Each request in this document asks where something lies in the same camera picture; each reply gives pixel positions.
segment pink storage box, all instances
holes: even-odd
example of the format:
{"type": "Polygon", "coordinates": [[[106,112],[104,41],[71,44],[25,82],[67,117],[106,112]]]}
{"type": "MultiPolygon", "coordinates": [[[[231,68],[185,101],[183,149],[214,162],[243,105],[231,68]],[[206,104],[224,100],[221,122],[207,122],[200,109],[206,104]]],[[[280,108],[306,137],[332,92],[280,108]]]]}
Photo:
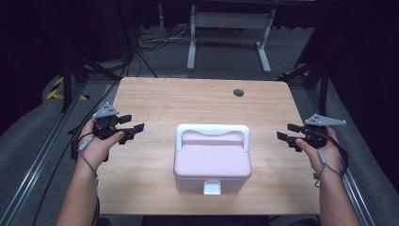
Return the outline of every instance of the pink storage box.
{"type": "Polygon", "coordinates": [[[247,126],[181,124],[176,128],[174,175],[179,191],[238,192],[251,172],[247,126]]]}

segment wrist strap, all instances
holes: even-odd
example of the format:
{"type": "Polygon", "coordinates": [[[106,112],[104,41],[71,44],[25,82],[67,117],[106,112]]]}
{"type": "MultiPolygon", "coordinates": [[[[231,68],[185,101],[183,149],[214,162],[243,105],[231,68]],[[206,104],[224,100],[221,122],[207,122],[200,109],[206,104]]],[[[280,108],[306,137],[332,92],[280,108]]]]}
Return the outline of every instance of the wrist strap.
{"type": "Polygon", "coordinates": [[[324,171],[324,169],[325,169],[326,167],[328,167],[330,170],[332,170],[333,172],[337,173],[337,174],[341,177],[341,174],[340,174],[339,172],[337,172],[337,171],[334,170],[331,166],[329,166],[327,163],[325,163],[325,164],[323,164],[323,168],[322,168],[322,170],[320,171],[319,174],[317,174],[317,173],[314,173],[314,174],[313,174],[314,179],[317,180],[316,183],[314,183],[314,186],[320,187],[318,184],[319,184],[319,182],[320,182],[320,178],[321,178],[321,176],[322,176],[322,173],[323,173],[323,171],[324,171]]]}
{"type": "Polygon", "coordinates": [[[83,158],[83,160],[85,160],[85,162],[88,164],[88,166],[90,167],[91,171],[93,171],[94,176],[97,178],[97,172],[96,170],[94,170],[94,168],[90,165],[90,163],[88,162],[88,160],[82,155],[82,152],[79,152],[79,155],[83,158]]]}

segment box handle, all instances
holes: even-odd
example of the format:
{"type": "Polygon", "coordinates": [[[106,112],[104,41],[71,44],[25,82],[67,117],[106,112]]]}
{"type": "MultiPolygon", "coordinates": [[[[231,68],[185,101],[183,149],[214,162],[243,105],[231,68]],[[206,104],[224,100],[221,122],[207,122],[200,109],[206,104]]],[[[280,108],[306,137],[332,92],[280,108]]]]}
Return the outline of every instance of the box handle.
{"type": "Polygon", "coordinates": [[[176,151],[182,150],[182,136],[184,131],[193,130],[204,135],[224,135],[229,132],[242,132],[244,134],[244,152],[249,151],[249,128],[246,125],[231,124],[180,124],[176,128],[176,151]]]}

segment box latch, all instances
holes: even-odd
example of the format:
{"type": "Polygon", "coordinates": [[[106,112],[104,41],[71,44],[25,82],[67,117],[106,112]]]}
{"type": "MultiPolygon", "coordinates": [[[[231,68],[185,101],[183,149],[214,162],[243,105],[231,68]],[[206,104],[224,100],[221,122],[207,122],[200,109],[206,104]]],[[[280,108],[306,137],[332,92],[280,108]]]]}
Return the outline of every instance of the box latch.
{"type": "Polygon", "coordinates": [[[220,182],[208,182],[203,183],[203,194],[204,195],[220,195],[222,193],[222,185],[220,182]]]}

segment black cable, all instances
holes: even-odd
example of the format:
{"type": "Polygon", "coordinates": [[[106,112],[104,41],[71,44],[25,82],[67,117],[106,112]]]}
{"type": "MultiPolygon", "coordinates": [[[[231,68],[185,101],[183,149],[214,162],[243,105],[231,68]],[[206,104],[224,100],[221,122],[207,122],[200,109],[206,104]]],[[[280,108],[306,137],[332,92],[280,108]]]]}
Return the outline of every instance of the black cable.
{"type": "Polygon", "coordinates": [[[138,72],[136,73],[135,77],[138,77],[141,72],[143,72],[143,69],[141,68],[141,60],[136,55],[135,58],[138,60],[138,72]]]}
{"type": "Polygon", "coordinates": [[[71,20],[71,17],[68,15],[68,12],[67,12],[67,10],[66,10],[65,7],[64,7],[64,4],[62,3],[61,0],[58,0],[58,3],[59,3],[59,5],[61,6],[62,11],[64,12],[64,15],[67,17],[68,22],[70,23],[70,25],[71,25],[71,27],[72,27],[72,30],[73,30],[73,32],[75,33],[77,39],[79,39],[79,42],[80,42],[80,44],[82,45],[83,50],[85,50],[85,52],[86,52],[86,54],[88,55],[88,57],[89,57],[91,60],[93,60],[93,57],[91,57],[90,53],[88,52],[88,49],[86,48],[85,44],[83,43],[82,39],[80,38],[79,33],[77,32],[77,30],[76,30],[76,28],[75,28],[75,26],[74,26],[74,24],[73,24],[73,22],[72,22],[72,20],[71,20]]]}
{"type": "Polygon", "coordinates": [[[246,31],[245,29],[242,29],[242,28],[235,28],[235,29],[219,28],[218,30],[222,33],[226,33],[228,35],[235,36],[235,37],[242,35],[244,33],[244,31],[246,31]]]}
{"type": "Polygon", "coordinates": [[[129,77],[129,67],[130,67],[130,62],[127,64],[126,77],[129,77]]]}
{"type": "Polygon", "coordinates": [[[168,34],[166,36],[163,36],[166,32],[163,31],[161,35],[159,35],[158,37],[154,37],[154,35],[152,33],[144,33],[140,36],[149,36],[151,35],[151,38],[149,39],[148,37],[146,37],[146,39],[144,40],[140,40],[140,36],[138,38],[139,43],[140,43],[140,48],[146,52],[149,51],[153,51],[153,50],[160,50],[162,48],[164,48],[165,46],[167,46],[168,44],[172,44],[172,43],[176,43],[178,41],[181,41],[184,39],[184,37],[187,35],[187,33],[189,32],[189,27],[183,29],[183,30],[179,30],[176,31],[176,33],[172,33],[172,31],[169,31],[168,34]],[[147,45],[153,43],[152,47],[145,47],[143,45],[147,45]]]}
{"type": "Polygon", "coordinates": [[[152,72],[152,74],[155,76],[155,77],[158,77],[158,75],[156,75],[156,73],[152,70],[152,68],[150,67],[150,65],[147,63],[147,61],[143,58],[143,56],[141,56],[141,54],[137,51],[137,50],[135,50],[135,52],[137,53],[137,55],[144,61],[144,63],[145,64],[147,64],[147,67],[150,69],[150,71],[152,72]]]}
{"type": "Polygon", "coordinates": [[[41,206],[43,205],[44,202],[44,198],[47,194],[47,191],[50,187],[51,182],[53,181],[54,176],[56,175],[56,171],[58,170],[59,164],[61,163],[61,160],[63,159],[65,152],[68,150],[68,147],[70,145],[73,145],[74,143],[76,143],[76,137],[78,137],[82,131],[83,126],[86,124],[86,122],[88,121],[89,117],[91,117],[92,113],[94,112],[94,109],[100,104],[100,102],[109,94],[109,92],[111,91],[111,89],[115,86],[115,84],[118,82],[118,80],[115,80],[114,83],[112,84],[112,86],[108,89],[108,91],[102,96],[102,98],[96,103],[96,105],[94,105],[94,107],[92,107],[90,109],[90,111],[87,113],[87,115],[84,117],[84,119],[82,120],[82,122],[75,128],[73,129],[73,131],[75,131],[75,133],[72,135],[72,137],[70,138],[70,140],[68,141],[67,145],[65,146],[64,150],[62,151],[61,156],[58,158],[58,161],[56,163],[56,167],[54,168],[49,181],[47,182],[47,186],[44,188],[44,192],[41,195],[40,198],[40,202],[39,202],[39,206],[38,209],[36,210],[36,214],[34,216],[33,222],[32,222],[32,226],[36,225],[36,221],[38,220],[39,217],[39,213],[40,213],[40,209],[41,206]]]}
{"type": "Polygon", "coordinates": [[[93,226],[97,225],[97,219],[99,218],[100,218],[100,199],[99,196],[97,195],[96,211],[94,212],[94,218],[91,225],[93,226]]]}
{"type": "Polygon", "coordinates": [[[335,147],[337,147],[338,152],[340,152],[340,155],[343,158],[343,169],[341,170],[341,175],[343,176],[346,173],[347,168],[349,166],[348,153],[346,152],[346,150],[343,147],[341,147],[341,145],[334,138],[332,138],[330,136],[327,136],[327,135],[324,135],[324,134],[321,134],[321,133],[318,133],[318,132],[315,132],[315,131],[312,131],[312,130],[306,130],[306,133],[310,133],[310,134],[313,134],[313,135],[324,137],[328,141],[330,141],[332,144],[334,144],[335,147]]]}
{"type": "Polygon", "coordinates": [[[275,219],[280,218],[281,216],[274,216],[271,219],[269,219],[269,223],[273,222],[275,219]]]}
{"type": "MultiPolygon", "coordinates": [[[[122,69],[123,67],[125,67],[126,66],[126,64],[128,64],[128,63],[130,63],[131,62],[131,60],[127,60],[127,61],[125,61],[125,62],[122,62],[120,65],[117,65],[117,66],[113,66],[113,67],[110,67],[110,68],[106,68],[107,70],[109,70],[110,72],[114,72],[114,71],[116,71],[116,70],[119,70],[119,69],[122,69]]],[[[86,69],[88,72],[90,72],[90,73],[95,73],[95,72],[97,72],[96,70],[93,70],[93,69],[86,69]]]]}
{"type": "Polygon", "coordinates": [[[321,177],[321,175],[322,175],[324,169],[326,168],[326,166],[328,166],[328,165],[325,163],[325,164],[323,165],[322,170],[320,171],[319,175],[315,174],[315,175],[317,175],[317,181],[314,183],[314,186],[315,186],[315,187],[320,187],[320,186],[318,186],[317,184],[319,184],[319,182],[320,182],[320,177],[321,177]]]}

